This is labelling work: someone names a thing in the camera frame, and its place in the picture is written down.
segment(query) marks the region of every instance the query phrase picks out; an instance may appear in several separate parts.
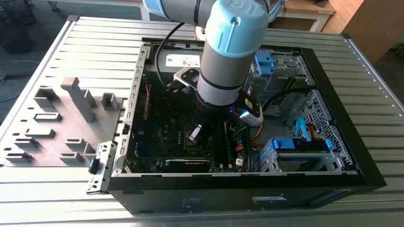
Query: black cable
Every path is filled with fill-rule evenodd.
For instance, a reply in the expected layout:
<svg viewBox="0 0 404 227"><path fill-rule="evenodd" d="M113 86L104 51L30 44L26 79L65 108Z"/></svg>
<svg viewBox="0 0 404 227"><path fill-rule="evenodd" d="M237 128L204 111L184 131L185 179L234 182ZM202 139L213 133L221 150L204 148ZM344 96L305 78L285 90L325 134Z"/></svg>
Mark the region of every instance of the black cable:
<svg viewBox="0 0 404 227"><path fill-rule="evenodd" d="M249 83L249 90L250 90L250 93L253 94L253 87L252 87L252 73L248 73L246 74L246 80L248 80L248 83Z"/></svg>
<svg viewBox="0 0 404 227"><path fill-rule="evenodd" d="M248 143L248 135L246 135L246 130L242 130L242 136L241 136L241 143L242 143L242 167L241 167L241 172L248 172L249 171L249 153L246 146L244 146Z"/></svg>
<svg viewBox="0 0 404 227"><path fill-rule="evenodd" d="M238 129L238 131L234 133L234 136L237 136L240 134L240 132L242 132L242 130L245 129L246 126L244 126L241 129Z"/></svg>
<svg viewBox="0 0 404 227"><path fill-rule="evenodd" d="M156 64L156 73L157 73L157 77L158 77L158 80L160 80L160 83L162 85L162 87L166 87L166 84L164 83L162 81L162 78L161 78L161 72L160 72L160 67L158 67L158 55L160 55L160 52L161 52L161 48L164 46L164 43L166 42L166 40L169 39L169 37L172 36L172 34L177 31L177 29L184 25L184 23L178 23L177 26L170 30L170 32L168 33L168 35L165 36L164 40L161 41L160 43L160 46L157 48L157 51L156 51L156 55L154 55L154 64Z"/></svg>
<svg viewBox="0 0 404 227"><path fill-rule="evenodd" d="M285 18L285 2L282 2L284 10L282 10L282 18Z"/></svg>
<svg viewBox="0 0 404 227"><path fill-rule="evenodd" d="M265 6L266 6L266 13L269 14L269 6L268 6L268 2L266 2L266 0L264 0L264 2L265 2Z"/></svg>
<svg viewBox="0 0 404 227"><path fill-rule="evenodd" d="M284 97L285 95L288 95L290 93L308 93L308 92L310 92L310 90L312 89L309 89L309 88L292 88L292 89L277 92L264 103L262 112L265 112L265 110L274 103L274 101L277 99L280 99L281 97Z"/></svg>
<svg viewBox="0 0 404 227"><path fill-rule="evenodd" d="M246 143L245 143L245 148L246 148L246 153L248 153L248 161L249 161L249 172L253 172L253 150L252 150L252 143L250 143L250 139L249 139L249 130L250 130L250 126L246 125L245 128L245 135L246 135Z"/></svg>
<svg viewBox="0 0 404 227"><path fill-rule="evenodd" d="M194 10L193 10L193 23L194 26L200 26L200 7L201 7L201 0L194 0Z"/></svg>

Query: silver metal bracket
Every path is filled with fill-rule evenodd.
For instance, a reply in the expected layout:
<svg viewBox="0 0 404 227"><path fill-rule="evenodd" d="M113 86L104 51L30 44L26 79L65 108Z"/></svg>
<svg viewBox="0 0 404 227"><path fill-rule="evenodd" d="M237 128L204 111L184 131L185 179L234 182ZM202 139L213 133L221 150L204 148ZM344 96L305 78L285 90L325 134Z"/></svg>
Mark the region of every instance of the silver metal bracket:
<svg viewBox="0 0 404 227"><path fill-rule="evenodd" d="M90 161L88 168L90 173L86 189L88 195L108 194L106 187L110 178L116 148L117 143L114 141L108 141L98 145L94 158Z"/></svg>
<svg viewBox="0 0 404 227"><path fill-rule="evenodd" d="M197 90L198 74L200 72L196 69L184 67L174 73L173 81L166 85L166 91L172 91L173 93L182 91L188 94L192 90Z"/></svg>
<svg viewBox="0 0 404 227"><path fill-rule="evenodd" d="M133 113L134 113L138 91L140 91L140 82L141 82L141 77L144 76L142 74L144 62L149 56L149 53L150 53L150 47L141 45L138 50L138 58L136 62L136 71L134 71L132 86L130 86L130 94L128 98L128 107L125 109L125 114L124 114L124 121L122 121L124 127L120 137L118 139L116 139L116 142L118 143L118 147L117 147L116 160L113 164L113 173L112 173L113 176L116 176L117 173L120 173L124 168L128 145L132 136L130 132L132 132L132 123L133 123L133 115L134 115Z"/></svg>

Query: power supply cable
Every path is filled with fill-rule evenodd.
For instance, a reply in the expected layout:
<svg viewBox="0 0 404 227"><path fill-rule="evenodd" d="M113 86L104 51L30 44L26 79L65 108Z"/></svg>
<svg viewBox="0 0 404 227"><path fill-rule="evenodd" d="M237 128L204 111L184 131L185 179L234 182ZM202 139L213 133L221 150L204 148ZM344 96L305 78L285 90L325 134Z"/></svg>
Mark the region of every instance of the power supply cable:
<svg viewBox="0 0 404 227"><path fill-rule="evenodd" d="M241 143L246 144L248 143L248 134L246 134L248 127L245 127L245 130L242 131L242 135L241 135ZM248 153L248 148L246 146L242 147L242 167L241 167L241 172L248 172L249 171L249 153Z"/></svg>
<svg viewBox="0 0 404 227"><path fill-rule="evenodd" d="M166 84L162 81L162 77L161 77L161 71L160 71L160 66L158 66L158 55L162 49L162 46L166 42L166 40L170 38L172 34L178 30L178 28L184 25L184 23L178 23L177 26L170 30L170 32L168 33L168 35L165 36L164 40L161 41L157 51L156 51L156 55L154 55L154 64L156 64L156 73L157 73L157 77L160 80L160 83L162 85L162 87L166 87Z"/></svg>
<svg viewBox="0 0 404 227"><path fill-rule="evenodd" d="M248 155L248 172L253 172L253 150L252 150L252 144L250 144L250 140L249 140L249 130L250 130L250 126L246 125L246 128L244 130L245 132L245 143L244 143L244 149L246 150L246 155Z"/></svg>
<svg viewBox="0 0 404 227"><path fill-rule="evenodd" d="M268 5L266 0L264 0L264 2L265 2L265 7L266 7L266 13L269 14L269 5Z"/></svg>
<svg viewBox="0 0 404 227"><path fill-rule="evenodd" d="M282 18L282 22L284 22L284 20L285 20L285 1L282 2L282 16L281 16L281 18Z"/></svg>
<svg viewBox="0 0 404 227"><path fill-rule="evenodd" d="M265 110L268 109L268 107L284 96L286 96L290 93L304 93L306 94L308 92L310 92L312 89L309 88L290 88L288 90L284 90L281 92L277 92L264 103L262 105L262 112L265 112Z"/></svg>
<svg viewBox="0 0 404 227"><path fill-rule="evenodd" d="M8 65L8 64L10 64L10 63L36 63L36 64L38 64L37 61L16 60L16 61L8 61L8 62L4 62L4 63L0 63L0 66ZM20 95L17 95L16 97L12 97L12 98L9 98L9 99L5 99L5 100L0 101L0 103L9 102L9 101L14 100L18 96L20 96Z"/></svg>

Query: floor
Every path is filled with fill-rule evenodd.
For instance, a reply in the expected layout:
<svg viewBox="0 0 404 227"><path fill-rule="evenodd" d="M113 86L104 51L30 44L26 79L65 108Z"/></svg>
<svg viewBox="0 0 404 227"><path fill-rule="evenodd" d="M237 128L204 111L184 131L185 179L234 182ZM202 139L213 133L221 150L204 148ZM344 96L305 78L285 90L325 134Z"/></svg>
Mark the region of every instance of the floor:
<svg viewBox="0 0 404 227"><path fill-rule="evenodd" d="M37 22L25 28L34 42L34 48L26 54L10 55L0 47L0 64L13 60L41 61L68 15L136 20L141 19L140 9L137 7L58 2L58 10L52 11L46 1L33 0L33 4L32 11ZM165 21L164 18L156 15L150 15L150 19ZM34 63L12 63L1 66L1 70L8 75L8 80L5 82L0 82L0 124L16 99L4 103L1 103L1 101L18 96L34 68Z"/></svg>
<svg viewBox="0 0 404 227"><path fill-rule="evenodd" d="M45 1L34 0L33 3L32 11L37 22L28 26L26 30L34 42L34 48L26 54L9 55L0 47L0 64L13 60L41 61L68 15L141 19L140 9L137 7L60 2L60 9L52 11ZM150 15L150 17L152 20L165 20L154 15ZM389 51L374 66L401 102L404 102L404 90L401 89L404 86L402 62L404 56L394 56L393 51ZM6 116L14 99L8 102L1 101L18 96L34 71L34 67L34 63L12 63L1 67L1 70L8 74L8 80L0 83L0 123Z"/></svg>

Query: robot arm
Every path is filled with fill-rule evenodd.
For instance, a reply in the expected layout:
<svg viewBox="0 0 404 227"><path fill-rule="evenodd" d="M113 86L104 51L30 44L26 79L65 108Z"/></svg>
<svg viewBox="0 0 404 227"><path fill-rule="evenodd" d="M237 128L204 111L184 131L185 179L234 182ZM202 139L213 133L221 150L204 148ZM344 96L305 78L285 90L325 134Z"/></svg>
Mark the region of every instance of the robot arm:
<svg viewBox="0 0 404 227"><path fill-rule="evenodd" d="M269 0L254 0L269 14L268 22L277 16L285 0L277 0L269 7ZM184 22L205 28L210 16L212 6L216 0L142 0L148 11L169 20ZM242 4L241 0L226 0L226 3Z"/></svg>
<svg viewBox="0 0 404 227"><path fill-rule="evenodd" d="M209 138L216 125L226 120L229 109L237 104L254 115L254 119L261 119L261 108L241 87L265 36L268 18L276 18L282 2L278 0L269 10L264 0L144 0L150 13L205 27L206 40L196 85L200 117L194 130L186 135L193 144Z"/></svg>

